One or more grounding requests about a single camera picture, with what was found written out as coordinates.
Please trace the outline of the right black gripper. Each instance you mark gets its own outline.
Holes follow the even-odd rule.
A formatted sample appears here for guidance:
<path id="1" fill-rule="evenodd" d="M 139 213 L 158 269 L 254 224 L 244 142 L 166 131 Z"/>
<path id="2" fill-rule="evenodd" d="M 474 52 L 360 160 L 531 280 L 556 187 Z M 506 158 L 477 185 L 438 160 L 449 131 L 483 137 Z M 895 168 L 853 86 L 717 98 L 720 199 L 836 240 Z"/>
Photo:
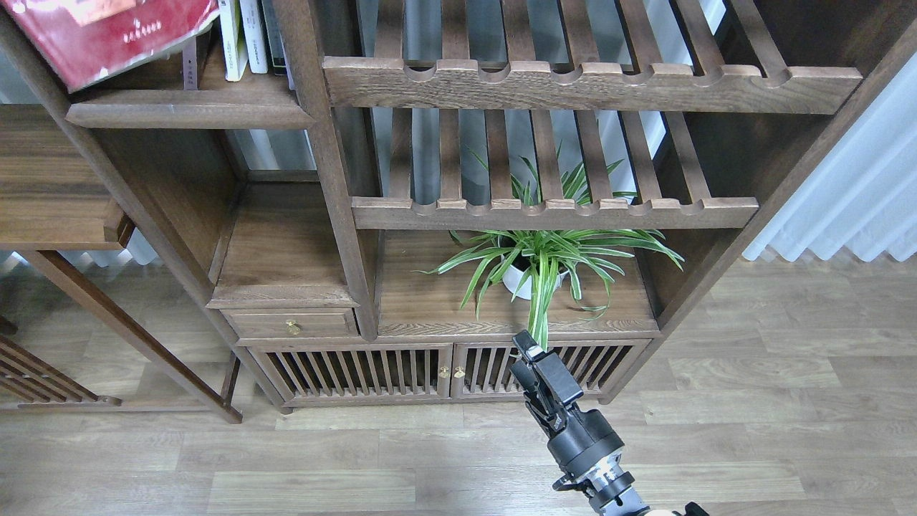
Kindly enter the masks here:
<path id="1" fill-rule="evenodd" d="M 596 466 L 618 466 L 623 440 L 598 409 L 582 411 L 576 400 L 583 390 L 560 357 L 541 349 L 523 330 L 513 337 L 520 352 L 511 367 L 523 388 L 525 406 L 548 437 L 563 482 L 580 482 Z"/>

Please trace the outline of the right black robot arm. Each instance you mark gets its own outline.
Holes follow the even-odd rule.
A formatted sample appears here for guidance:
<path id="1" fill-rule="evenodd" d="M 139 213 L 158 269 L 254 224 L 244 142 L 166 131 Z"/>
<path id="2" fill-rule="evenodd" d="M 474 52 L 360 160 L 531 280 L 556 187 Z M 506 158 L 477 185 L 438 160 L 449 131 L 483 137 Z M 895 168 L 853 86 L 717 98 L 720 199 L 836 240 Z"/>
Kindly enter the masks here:
<path id="1" fill-rule="evenodd" d="M 579 408 L 576 401 L 584 391 L 559 353 L 541 349 L 527 330 L 513 342 L 520 359 L 511 372 L 562 472 L 553 489 L 584 493 L 600 515 L 674 515 L 674 510 L 652 509 L 640 497 L 632 474 L 620 466 L 623 440 L 598 409 Z"/>

